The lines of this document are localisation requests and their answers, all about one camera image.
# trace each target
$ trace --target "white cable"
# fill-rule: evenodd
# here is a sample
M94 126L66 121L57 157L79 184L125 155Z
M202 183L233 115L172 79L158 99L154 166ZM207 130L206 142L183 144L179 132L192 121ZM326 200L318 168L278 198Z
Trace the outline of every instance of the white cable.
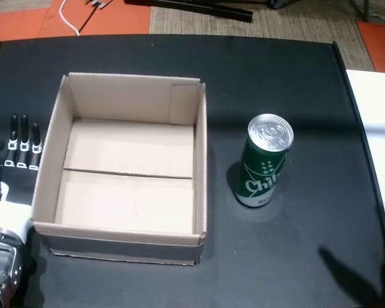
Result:
M67 0L64 0L62 5L60 5L60 9L58 10L58 14L60 15L60 18L63 20L63 22L68 25L68 27L70 27L71 29L73 29L73 31L76 33L76 35L79 37L80 36L80 32L76 29L76 27L74 27L63 15L63 7L65 5L65 3L67 2Z

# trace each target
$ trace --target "box flap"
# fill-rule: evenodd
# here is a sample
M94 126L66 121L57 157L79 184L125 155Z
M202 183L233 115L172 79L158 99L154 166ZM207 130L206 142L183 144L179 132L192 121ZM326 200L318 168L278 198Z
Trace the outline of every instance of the box flap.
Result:
M193 177L192 126L107 120L75 121L65 169Z
M192 184L191 179L64 171L55 222L121 231L192 234Z

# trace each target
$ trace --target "black metal bar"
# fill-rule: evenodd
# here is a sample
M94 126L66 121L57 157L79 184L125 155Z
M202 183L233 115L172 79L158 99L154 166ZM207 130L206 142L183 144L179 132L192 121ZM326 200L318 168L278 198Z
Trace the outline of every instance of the black metal bar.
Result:
M204 13L218 17L235 19L237 21L252 22L252 12L239 8L231 8L205 1L186 0L125 0L128 4L146 6L160 6L163 8L176 8L196 13Z
M370 14L370 0L365 0L365 3L364 3L364 21L368 21L369 14Z

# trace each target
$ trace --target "orange floor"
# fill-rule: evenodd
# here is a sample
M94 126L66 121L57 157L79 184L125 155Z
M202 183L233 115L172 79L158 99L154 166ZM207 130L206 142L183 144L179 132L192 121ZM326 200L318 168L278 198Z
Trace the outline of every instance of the orange floor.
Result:
M34 39L74 35L58 15L62 0L54 0L50 8L0 13L0 40ZM68 1L63 13L76 28L90 15L92 7L83 1ZM82 35L147 34L150 28L150 7L125 4L114 0L96 10Z
M361 21L358 27L375 70L385 73L385 25Z

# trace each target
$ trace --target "robotic hand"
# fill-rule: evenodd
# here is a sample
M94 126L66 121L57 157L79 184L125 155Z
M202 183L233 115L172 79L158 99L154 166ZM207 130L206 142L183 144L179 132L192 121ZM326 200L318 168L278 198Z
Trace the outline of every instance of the robotic hand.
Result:
M31 227L31 200L23 196L25 191L34 188L42 150L39 128L34 124L30 151L26 115L21 121L20 147L17 115L12 116L10 126L5 160L0 145L0 308L10 306L10 300L20 284L23 264L30 256L26 240Z

